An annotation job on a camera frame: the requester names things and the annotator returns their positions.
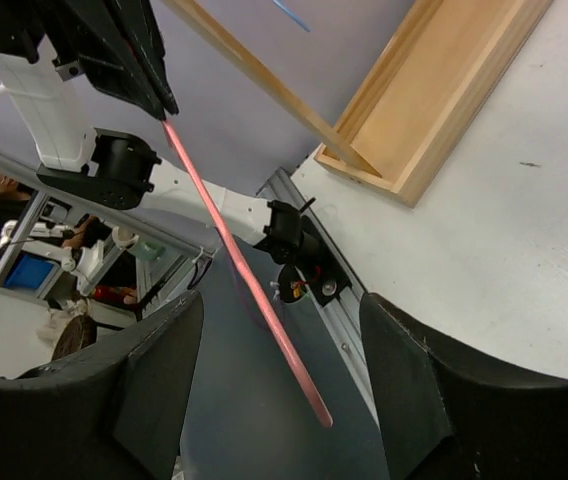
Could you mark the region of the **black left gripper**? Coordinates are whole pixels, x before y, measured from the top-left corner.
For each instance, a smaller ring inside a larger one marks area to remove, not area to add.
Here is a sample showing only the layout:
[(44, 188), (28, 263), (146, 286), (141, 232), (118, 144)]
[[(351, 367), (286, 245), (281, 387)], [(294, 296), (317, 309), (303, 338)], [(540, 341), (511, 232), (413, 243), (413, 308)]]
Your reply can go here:
[(45, 39), (68, 77), (75, 64), (96, 90), (156, 120), (179, 112), (148, 1), (0, 1), (1, 54), (33, 64)]

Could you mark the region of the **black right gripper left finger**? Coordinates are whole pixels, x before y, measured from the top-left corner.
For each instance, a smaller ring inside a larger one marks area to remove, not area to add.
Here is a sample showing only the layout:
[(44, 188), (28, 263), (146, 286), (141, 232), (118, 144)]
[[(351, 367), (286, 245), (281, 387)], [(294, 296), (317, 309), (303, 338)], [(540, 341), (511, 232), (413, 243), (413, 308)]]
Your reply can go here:
[(169, 479), (203, 330), (196, 291), (15, 379), (0, 377), (0, 479)]

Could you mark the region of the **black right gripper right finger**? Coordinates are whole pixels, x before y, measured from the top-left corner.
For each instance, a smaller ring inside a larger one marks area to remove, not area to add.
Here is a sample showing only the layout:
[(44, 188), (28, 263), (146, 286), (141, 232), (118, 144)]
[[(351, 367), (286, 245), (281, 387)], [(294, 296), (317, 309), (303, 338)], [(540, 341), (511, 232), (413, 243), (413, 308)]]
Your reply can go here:
[(361, 338), (393, 479), (568, 479), (568, 379), (483, 353), (376, 293)]

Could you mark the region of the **pink wire hanger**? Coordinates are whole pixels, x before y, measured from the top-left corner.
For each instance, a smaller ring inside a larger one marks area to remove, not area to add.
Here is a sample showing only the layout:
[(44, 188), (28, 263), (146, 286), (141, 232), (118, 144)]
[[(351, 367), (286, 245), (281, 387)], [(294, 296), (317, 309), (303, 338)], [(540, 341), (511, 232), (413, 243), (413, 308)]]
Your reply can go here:
[(168, 137), (168, 141), (185, 166), (188, 175), (195, 185), (196, 191), (202, 199), (208, 213), (211, 215), (213, 223), (218, 230), (231, 261), (249, 288), (253, 299), (262, 313), (270, 332), (285, 357), (285, 360), (302, 389), (308, 403), (313, 409), (321, 425), (325, 428), (331, 428), (333, 426), (333, 418), (325, 401), (313, 382), (308, 370), (304, 366), (260, 282), (255, 277), (245, 257), (241, 253), (228, 225), (223, 219), (223, 216), (205, 186), (204, 181), (200, 177), (199, 172), (188, 155), (187, 150), (182, 144), (175, 128), (171, 125), (169, 120), (163, 120), (161, 124)]

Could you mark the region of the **light blue wire hanger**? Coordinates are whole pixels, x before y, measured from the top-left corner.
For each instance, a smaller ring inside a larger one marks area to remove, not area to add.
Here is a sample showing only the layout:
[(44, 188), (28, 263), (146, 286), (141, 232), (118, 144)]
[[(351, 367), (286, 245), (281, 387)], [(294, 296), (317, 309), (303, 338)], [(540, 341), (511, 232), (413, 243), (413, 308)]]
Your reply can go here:
[(291, 8), (289, 8), (283, 1), (272, 0), (272, 3), (280, 11), (282, 11), (289, 19), (291, 19), (295, 24), (297, 24), (300, 28), (302, 28), (305, 32), (310, 32), (310, 27), (308, 26), (308, 24)]

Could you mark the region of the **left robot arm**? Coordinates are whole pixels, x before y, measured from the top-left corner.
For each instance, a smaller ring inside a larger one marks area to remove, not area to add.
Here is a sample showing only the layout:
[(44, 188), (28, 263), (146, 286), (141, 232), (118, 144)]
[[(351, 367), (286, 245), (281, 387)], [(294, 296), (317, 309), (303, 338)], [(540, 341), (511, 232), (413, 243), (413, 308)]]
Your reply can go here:
[(277, 264), (317, 266), (327, 255), (303, 212), (202, 180), (143, 139), (93, 127), (72, 86), (99, 92), (165, 121), (178, 111), (165, 49), (147, 1), (0, 1), (0, 91), (26, 124), (46, 185), (114, 210), (144, 208), (217, 228), (230, 253), (244, 241)]

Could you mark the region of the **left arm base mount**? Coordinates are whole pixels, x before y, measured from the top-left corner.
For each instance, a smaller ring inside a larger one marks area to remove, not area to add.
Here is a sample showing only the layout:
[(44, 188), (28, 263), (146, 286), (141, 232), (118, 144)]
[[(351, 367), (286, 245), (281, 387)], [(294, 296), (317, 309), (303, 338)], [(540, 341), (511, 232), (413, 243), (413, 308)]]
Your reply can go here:
[(270, 244), (265, 252), (276, 264), (283, 266), (277, 283), (285, 304), (293, 304), (310, 294), (320, 306), (325, 306), (350, 288), (352, 283), (308, 216), (302, 217), (301, 226), (300, 249), (266, 238)]

